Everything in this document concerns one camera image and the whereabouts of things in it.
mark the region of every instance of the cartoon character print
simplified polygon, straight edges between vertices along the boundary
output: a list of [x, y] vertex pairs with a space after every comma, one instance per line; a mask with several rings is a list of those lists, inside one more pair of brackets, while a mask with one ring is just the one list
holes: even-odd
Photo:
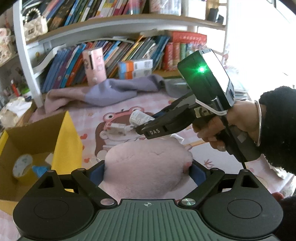
[[126, 127], [131, 126], [129, 122], [130, 115], [134, 110], [139, 110], [144, 112], [144, 109], [139, 106], [135, 106], [126, 111], [120, 111], [117, 113], [107, 113], [103, 117], [103, 122], [101, 122], [95, 132], [96, 138], [96, 149], [95, 156], [99, 159], [104, 159], [108, 150], [113, 146], [120, 143], [128, 141], [137, 141], [145, 139], [144, 135], [138, 135], [135, 129], [131, 129], [127, 132], [114, 131], [110, 128], [112, 123], [124, 124]]

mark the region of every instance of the device screen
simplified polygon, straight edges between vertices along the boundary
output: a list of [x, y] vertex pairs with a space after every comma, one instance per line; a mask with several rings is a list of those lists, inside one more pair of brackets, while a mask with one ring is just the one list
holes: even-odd
[[218, 60], [217, 56], [215, 55], [215, 53], [213, 51], [210, 51], [210, 52], [202, 54], [202, 57], [204, 58], [208, 67], [212, 71], [214, 77], [216, 78], [219, 85], [221, 86], [221, 89], [226, 93], [228, 82], [229, 82], [229, 77], [226, 74], [226, 72], [225, 72], [222, 64]]

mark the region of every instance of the pink box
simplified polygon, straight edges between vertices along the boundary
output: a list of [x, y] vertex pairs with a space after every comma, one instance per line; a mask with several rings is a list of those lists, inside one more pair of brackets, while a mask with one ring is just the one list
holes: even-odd
[[87, 49], [82, 52], [82, 56], [89, 86], [103, 82], [107, 78], [103, 49]]

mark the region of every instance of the pink plush toy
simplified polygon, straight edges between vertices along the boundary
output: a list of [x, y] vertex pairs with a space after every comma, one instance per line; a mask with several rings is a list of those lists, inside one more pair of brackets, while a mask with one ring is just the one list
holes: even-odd
[[188, 180], [192, 154], [175, 138], [125, 142], [105, 157], [100, 187], [120, 202], [128, 199], [161, 199]]

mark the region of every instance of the black fuzzy sleeve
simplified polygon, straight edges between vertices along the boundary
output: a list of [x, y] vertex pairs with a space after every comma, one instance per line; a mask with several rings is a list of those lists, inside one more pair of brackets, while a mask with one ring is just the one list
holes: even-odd
[[266, 106], [260, 150], [275, 167], [296, 174], [296, 90], [280, 87], [261, 95]]

